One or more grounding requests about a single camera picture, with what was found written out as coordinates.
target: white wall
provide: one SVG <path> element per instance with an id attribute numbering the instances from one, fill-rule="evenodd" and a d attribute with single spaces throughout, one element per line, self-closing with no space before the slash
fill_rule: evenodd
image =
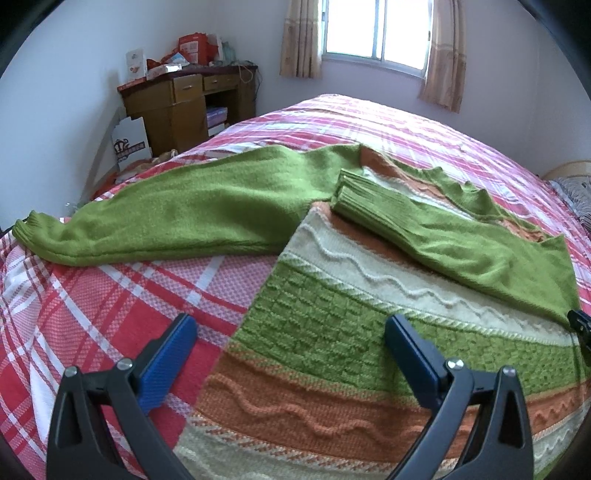
<path id="1" fill-rule="evenodd" d="M 570 63 L 540 25 L 540 79 L 525 154 L 537 174 L 573 160 L 591 159 L 591 100 Z"/>
<path id="2" fill-rule="evenodd" d="M 418 100 L 421 80 L 389 70 L 326 61 L 320 80 L 279 77 L 287 5 L 288 0 L 216 1 L 217 30 L 236 46 L 240 59 L 261 69 L 259 113 L 341 93 L 435 119 L 523 159 L 535 99 L 538 33 L 517 0 L 465 0 L 467 72 L 460 114 Z"/>
<path id="3" fill-rule="evenodd" d="M 159 59 L 210 15 L 209 0 L 65 0 L 33 31 L 0 79 L 0 226 L 68 213 L 114 164 L 110 150 L 93 160 L 122 106 L 125 53 Z"/>

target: bed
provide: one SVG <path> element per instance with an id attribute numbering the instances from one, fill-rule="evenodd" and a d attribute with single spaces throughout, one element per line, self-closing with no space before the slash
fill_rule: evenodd
<path id="1" fill-rule="evenodd" d="M 442 166 L 547 233 L 563 233 L 582 308 L 591 313 L 591 240 L 547 183 L 450 127 L 372 102 L 322 95 L 235 125 L 127 183 L 266 145 L 307 151 L 342 143 L 363 143 L 414 167 Z M 174 447 L 204 379 L 275 260 L 214 257 L 70 268 L 39 259 L 7 233 L 0 240 L 0 433 L 10 448 L 35 478 L 45 478 L 51 411 L 64 369 L 97 371 L 134 357 L 186 312 L 197 319 L 199 340 L 164 406 L 151 415 Z M 126 466 L 140 475 L 114 415 L 106 416 Z"/>

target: screw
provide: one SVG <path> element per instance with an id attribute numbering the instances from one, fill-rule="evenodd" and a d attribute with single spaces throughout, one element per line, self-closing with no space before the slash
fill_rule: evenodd
<path id="1" fill-rule="evenodd" d="M 464 360 L 461 360 L 459 358 L 450 358 L 447 361 L 447 366 L 452 370 L 461 370 L 462 368 L 464 368 L 465 364 Z"/>
<path id="2" fill-rule="evenodd" d="M 131 358 L 122 358 L 117 362 L 117 368 L 123 372 L 129 370 L 132 366 L 134 366 L 134 363 Z"/>
<path id="3" fill-rule="evenodd" d="M 74 375 L 76 375 L 78 373 L 78 369 L 76 367 L 68 367 L 66 368 L 66 370 L 64 371 L 64 375 L 67 378 L 72 378 Z"/>
<path id="4" fill-rule="evenodd" d="M 503 373 L 507 377 L 514 377 L 514 376 L 517 375 L 517 370 L 515 370 L 515 368 L 511 367 L 510 365 L 508 365 L 507 367 L 503 367 Z"/>

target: beige curtain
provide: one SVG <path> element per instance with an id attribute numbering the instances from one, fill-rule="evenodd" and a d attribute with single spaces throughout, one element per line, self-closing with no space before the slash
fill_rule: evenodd
<path id="1" fill-rule="evenodd" d="M 433 0 L 433 31 L 420 98 L 459 113 L 466 77 L 463 0 Z"/>
<path id="2" fill-rule="evenodd" d="M 280 75 L 320 77 L 320 9 L 321 0 L 290 0 L 283 29 Z"/>

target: window frame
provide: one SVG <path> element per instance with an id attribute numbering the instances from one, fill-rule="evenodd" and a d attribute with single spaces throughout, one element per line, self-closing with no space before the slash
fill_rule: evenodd
<path id="1" fill-rule="evenodd" d="M 395 61 L 385 60 L 384 59 L 384 51 L 386 48 L 386 32 L 388 29 L 388 25 L 386 22 L 386 18 L 388 18 L 388 1 L 384 0 L 384 33 L 382 38 L 382 52 L 381 58 L 378 58 L 376 48 L 378 44 L 378 31 L 379 31 L 379 2 L 380 0 L 375 0 L 375 27 L 374 27 L 374 52 L 372 57 L 362 57 L 359 55 L 352 55 L 349 53 L 335 53 L 335 52 L 328 52 L 327 48 L 327 38 L 328 38 L 328 31 L 329 31 L 329 22 L 328 22 L 328 12 L 330 8 L 330 0 L 322 0 L 322 27 L 323 27 L 323 38 L 322 38 L 322 59 L 323 60 L 337 60 L 337 61 L 346 61 L 351 63 L 360 63 L 372 67 L 378 67 L 388 70 L 395 70 L 396 72 L 405 73 L 407 75 L 419 78 L 425 78 L 427 73 L 427 65 L 428 65 L 428 58 L 429 52 L 431 50 L 431 38 L 432 38 L 432 31 L 433 31 L 433 0 L 427 0 L 428 2 L 428 10 L 429 10 L 429 31 L 428 31 L 428 39 L 427 39 L 427 48 L 425 51 L 425 62 L 422 69 L 416 69 L 414 67 L 410 67 L 409 65 L 405 65 L 403 63 L 397 63 Z"/>

